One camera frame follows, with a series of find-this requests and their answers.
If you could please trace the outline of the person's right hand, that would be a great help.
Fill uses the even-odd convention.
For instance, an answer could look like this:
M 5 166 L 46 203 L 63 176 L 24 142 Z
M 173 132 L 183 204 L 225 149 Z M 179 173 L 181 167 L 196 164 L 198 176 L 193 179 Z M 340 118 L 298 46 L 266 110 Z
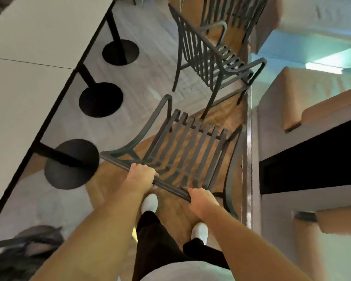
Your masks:
M 217 202 L 216 198 L 213 194 L 204 188 L 202 189 L 202 207 L 201 208 L 190 208 L 189 209 L 193 214 L 195 214 L 201 221 L 205 222 L 207 216 L 209 215 L 210 211 L 219 207 L 219 203 Z

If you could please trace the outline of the person's left hand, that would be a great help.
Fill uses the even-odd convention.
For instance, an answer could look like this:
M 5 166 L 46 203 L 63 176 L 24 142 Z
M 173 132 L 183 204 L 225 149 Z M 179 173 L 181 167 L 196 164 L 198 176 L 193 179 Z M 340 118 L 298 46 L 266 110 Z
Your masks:
M 132 163 L 126 179 L 123 182 L 124 189 L 145 194 L 150 190 L 145 185 L 145 166 L 142 164 Z

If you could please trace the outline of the dark metal slatted chair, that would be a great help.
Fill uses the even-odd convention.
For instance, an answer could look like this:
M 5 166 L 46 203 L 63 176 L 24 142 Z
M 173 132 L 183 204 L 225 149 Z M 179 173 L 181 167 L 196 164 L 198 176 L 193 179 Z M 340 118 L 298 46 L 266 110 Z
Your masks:
M 268 0 L 204 0 L 201 27 L 224 21 L 228 26 L 243 29 L 242 44 L 248 43 Z
M 198 74 L 212 94 L 201 119 L 204 120 L 211 108 L 240 94 L 239 105 L 246 91 L 252 86 L 267 64 L 265 58 L 251 63 L 244 63 L 228 46 L 222 43 L 227 24 L 221 20 L 202 27 L 194 27 L 171 3 L 169 11 L 178 28 L 178 59 L 174 92 L 178 85 L 180 72 L 188 67 Z M 241 80 L 244 86 L 215 101 L 218 92 L 226 86 Z
M 215 198 L 222 199 L 223 207 L 233 217 L 238 218 L 232 201 L 232 187 L 227 185 L 228 170 L 223 190 L 218 192 L 213 191 L 213 188 L 228 156 L 229 147 L 237 139 L 233 148 L 235 151 L 246 126 L 241 124 L 229 133 L 227 129 L 205 124 L 202 119 L 189 116 L 178 109 L 172 110 L 172 103 L 172 96 L 165 95 L 134 139 L 117 150 L 101 152 L 99 157 L 124 170 L 129 170 L 133 163 L 155 169 L 159 177 L 154 179 L 154 185 L 188 202 L 191 198 L 185 190 L 186 187 L 209 190 Z M 167 116 L 163 124 L 145 154 L 138 155 L 135 148 L 153 126 L 165 105 Z

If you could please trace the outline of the person's left forearm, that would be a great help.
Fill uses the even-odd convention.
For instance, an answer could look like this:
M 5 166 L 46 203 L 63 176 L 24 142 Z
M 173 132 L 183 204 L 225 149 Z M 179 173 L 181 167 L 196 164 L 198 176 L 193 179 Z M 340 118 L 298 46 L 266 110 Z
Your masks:
M 30 281 L 117 281 L 148 190 L 125 181 L 75 229 Z

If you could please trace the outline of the person's right forearm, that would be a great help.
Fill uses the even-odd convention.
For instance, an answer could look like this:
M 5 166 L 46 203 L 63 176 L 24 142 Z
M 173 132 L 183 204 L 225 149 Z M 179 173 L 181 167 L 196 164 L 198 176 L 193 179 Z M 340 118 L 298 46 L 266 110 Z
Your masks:
M 219 206 L 201 216 L 213 232 L 235 281 L 311 281 L 275 247 Z

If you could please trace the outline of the white shoe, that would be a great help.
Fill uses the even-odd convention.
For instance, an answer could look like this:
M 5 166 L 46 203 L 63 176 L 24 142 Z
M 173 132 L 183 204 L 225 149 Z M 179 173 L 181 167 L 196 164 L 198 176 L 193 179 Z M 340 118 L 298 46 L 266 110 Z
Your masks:
M 141 205 L 141 214 L 144 214 L 147 211 L 156 213 L 158 209 L 158 197 L 155 193 L 148 194 L 142 202 Z
M 203 245 L 206 245 L 207 239 L 208 239 L 207 225 L 203 222 L 197 223 L 192 229 L 191 240 L 192 241 L 199 241 Z

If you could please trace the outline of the black trousers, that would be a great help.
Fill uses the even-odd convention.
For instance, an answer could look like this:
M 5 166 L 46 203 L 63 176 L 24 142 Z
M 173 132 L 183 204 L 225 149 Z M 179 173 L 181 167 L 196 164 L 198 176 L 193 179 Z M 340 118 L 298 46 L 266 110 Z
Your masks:
M 230 270 L 221 251 L 199 241 L 190 240 L 181 250 L 153 212 L 141 215 L 136 230 L 138 243 L 132 281 L 140 281 L 151 271 L 167 264 L 185 261 L 204 261 Z

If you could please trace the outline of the white shirt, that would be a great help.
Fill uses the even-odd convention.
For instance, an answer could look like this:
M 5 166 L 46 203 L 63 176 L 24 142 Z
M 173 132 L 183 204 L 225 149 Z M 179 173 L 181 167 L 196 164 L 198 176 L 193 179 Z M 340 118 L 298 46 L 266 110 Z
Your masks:
M 140 281 L 235 281 L 235 279 L 228 269 L 204 261 L 185 261 L 155 269 Z

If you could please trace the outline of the black round table base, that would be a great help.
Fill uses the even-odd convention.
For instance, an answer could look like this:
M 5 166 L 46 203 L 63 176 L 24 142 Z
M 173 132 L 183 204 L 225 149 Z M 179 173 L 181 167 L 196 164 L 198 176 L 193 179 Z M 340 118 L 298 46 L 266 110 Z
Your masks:
M 115 113 L 123 103 L 122 90 L 110 82 L 95 82 L 84 64 L 79 65 L 78 73 L 87 84 L 79 97 L 79 108 L 92 118 L 103 118 Z
M 114 66 L 125 66 L 134 62 L 139 57 L 139 47 L 136 43 L 120 37 L 111 10 L 109 10 L 106 14 L 106 22 L 111 32 L 113 41 L 105 45 L 103 48 L 103 59 L 107 63 Z
M 56 189 L 76 189 L 86 184 L 99 166 L 99 151 L 90 141 L 72 139 L 51 148 L 41 142 L 33 152 L 47 158 L 45 177 Z

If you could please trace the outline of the grey bench base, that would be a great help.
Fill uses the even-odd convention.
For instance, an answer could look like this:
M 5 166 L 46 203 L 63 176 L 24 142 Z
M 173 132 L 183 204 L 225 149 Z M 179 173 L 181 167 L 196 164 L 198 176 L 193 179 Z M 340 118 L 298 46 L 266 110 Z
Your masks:
M 351 206 L 351 105 L 282 127 L 284 92 L 257 107 L 261 235 L 313 280 L 351 281 L 351 235 L 321 232 L 315 212 Z

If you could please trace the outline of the tan bench cushion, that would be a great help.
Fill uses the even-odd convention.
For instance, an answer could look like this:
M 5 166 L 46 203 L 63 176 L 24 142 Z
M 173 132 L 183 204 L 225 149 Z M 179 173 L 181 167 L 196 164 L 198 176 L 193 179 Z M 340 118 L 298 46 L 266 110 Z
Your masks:
M 284 131 L 299 127 L 318 117 L 311 115 L 312 106 L 351 89 L 351 75 L 285 67 L 282 126 Z
M 326 99 L 305 109 L 302 113 L 301 125 L 325 117 L 328 114 L 331 114 L 349 105 L 351 105 L 351 90 L 342 92 L 334 97 Z
M 254 28 L 254 52 L 259 52 L 272 31 L 278 28 L 282 13 L 283 0 L 267 0 Z
M 321 232 L 351 235 L 351 206 L 316 211 L 315 216 Z

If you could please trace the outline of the dark chair with grey seat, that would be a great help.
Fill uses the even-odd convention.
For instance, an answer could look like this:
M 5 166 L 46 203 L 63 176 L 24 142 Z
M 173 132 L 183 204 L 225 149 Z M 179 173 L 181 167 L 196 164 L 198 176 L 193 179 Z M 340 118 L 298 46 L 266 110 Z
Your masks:
M 30 227 L 0 241 L 0 281 L 29 281 L 64 243 L 62 227 Z

